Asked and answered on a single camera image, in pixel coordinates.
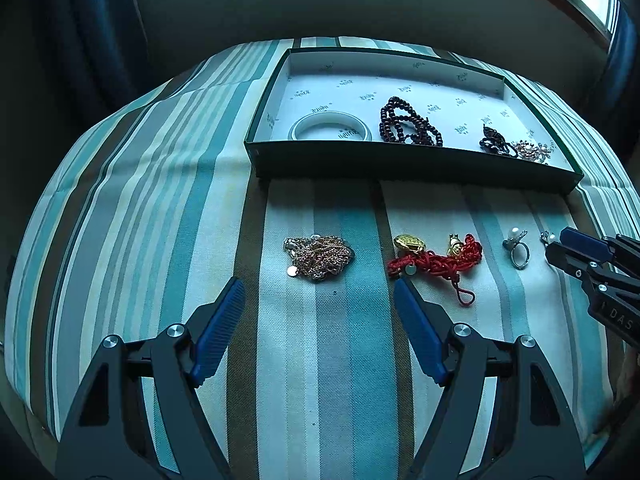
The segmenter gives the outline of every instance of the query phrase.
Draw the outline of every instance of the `teal striped cloth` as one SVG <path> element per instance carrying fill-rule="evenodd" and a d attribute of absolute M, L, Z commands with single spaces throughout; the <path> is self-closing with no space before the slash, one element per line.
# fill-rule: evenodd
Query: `teal striped cloth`
<path fill-rule="evenodd" d="M 417 52 L 506 76 L 555 128 L 584 171 L 566 199 L 475 186 L 364 180 L 273 180 L 252 174 L 243 140 L 284 51 L 340 45 Z M 215 299 L 231 275 L 247 304 L 218 373 L 198 390 L 238 479 L 395 479 L 408 470 L 441 390 L 425 377 L 391 300 L 393 236 L 441 253 L 452 232 L 484 247 L 461 286 L 416 278 L 427 300 L 485 337 L 529 333 L 558 376 L 589 463 L 612 405 L 620 340 L 587 314 L 577 280 L 549 267 L 537 233 L 576 226 L 640 237 L 640 199 L 607 143 L 554 92 L 513 73 L 430 47 L 364 38 L 235 46 L 91 128 L 44 191 L 24 236 L 6 314 L 9 380 L 60 438 L 102 338 L 151 338 Z M 530 231 L 529 267 L 501 241 Z M 286 237 L 348 240 L 356 259 L 336 280 L 286 275 Z M 152 380 L 148 420 L 175 468 Z M 479 463 L 492 414 L 487 379 L 464 469 Z"/>

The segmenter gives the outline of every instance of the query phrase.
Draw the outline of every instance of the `blue gripper pad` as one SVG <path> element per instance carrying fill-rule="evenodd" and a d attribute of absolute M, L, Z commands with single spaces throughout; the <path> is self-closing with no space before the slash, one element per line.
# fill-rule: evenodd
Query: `blue gripper pad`
<path fill-rule="evenodd" d="M 394 303 L 420 368 L 425 375 L 441 384 L 447 375 L 442 362 L 442 342 L 424 315 L 418 301 L 421 300 L 414 297 L 404 280 L 396 282 Z"/>
<path fill-rule="evenodd" d="M 211 316 L 207 327 L 195 343 L 194 366 L 191 379 L 197 386 L 212 377 L 222 361 L 226 347 L 236 330 L 244 309 L 244 285 L 235 280 L 222 298 L 218 298 L 218 307 Z"/>
<path fill-rule="evenodd" d="M 597 263 L 610 262 L 612 258 L 611 250 L 606 242 L 571 227 L 565 227 L 560 231 L 560 243 L 574 251 L 586 254 Z"/>

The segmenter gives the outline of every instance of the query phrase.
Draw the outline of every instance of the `red tassel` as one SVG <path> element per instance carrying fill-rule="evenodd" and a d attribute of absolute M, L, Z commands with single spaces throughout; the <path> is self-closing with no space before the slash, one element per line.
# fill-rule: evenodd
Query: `red tassel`
<path fill-rule="evenodd" d="M 420 251 L 418 253 L 408 253 L 406 256 L 391 260 L 386 264 L 386 272 L 391 278 L 398 278 L 400 273 L 404 271 L 407 265 L 415 265 L 418 270 L 428 272 L 433 276 L 441 276 L 445 280 L 451 282 L 453 288 L 456 289 L 458 301 L 463 306 L 470 306 L 475 300 L 476 295 L 470 290 L 460 288 L 459 272 L 469 270 L 482 259 L 482 245 L 476 242 L 471 234 L 465 236 L 465 243 L 460 248 L 460 255 L 457 258 L 453 256 L 440 256 L 433 251 Z M 470 301 L 462 301 L 460 293 L 471 296 Z"/>

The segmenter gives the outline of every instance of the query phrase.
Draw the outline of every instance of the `white bangle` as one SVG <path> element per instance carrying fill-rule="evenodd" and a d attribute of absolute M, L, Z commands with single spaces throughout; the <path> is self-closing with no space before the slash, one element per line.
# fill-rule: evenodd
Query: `white bangle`
<path fill-rule="evenodd" d="M 309 114 L 297 120 L 289 131 L 290 140 L 300 140 L 299 135 L 304 130 L 312 126 L 318 126 L 318 124 L 340 124 L 340 126 L 346 126 L 351 130 L 360 134 L 361 139 L 357 140 L 371 140 L 371 131 L 367 128 L 367 125 L 363 123 L 359 118 L 344 112 L 316 112 L 315 114 Z"/>

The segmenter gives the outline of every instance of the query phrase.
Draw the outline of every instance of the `gold charm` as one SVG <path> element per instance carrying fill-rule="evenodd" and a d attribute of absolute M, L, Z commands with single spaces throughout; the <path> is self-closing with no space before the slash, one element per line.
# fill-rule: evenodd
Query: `gold charm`
<path fill-rule="evenodd" d="M 462 251 L 462 247 L 464 244 L 460 241 L 460 237 L 458 235 L 449 235 L 449 249 L 447 249 L 447 256 L 451 256 L 452 258 L 460 257 L 460 252 Z"/>
<path fill-rule="evenodd" d="M 425 243 L 420 240 L 420 238 L 416 238 L 411 235 L 398 235 L 394 238 L 394 244 L 398 249 L 402 249 L 403 251 L 408 251 L 410 253 L 420 253 L 426 247 Z"/>

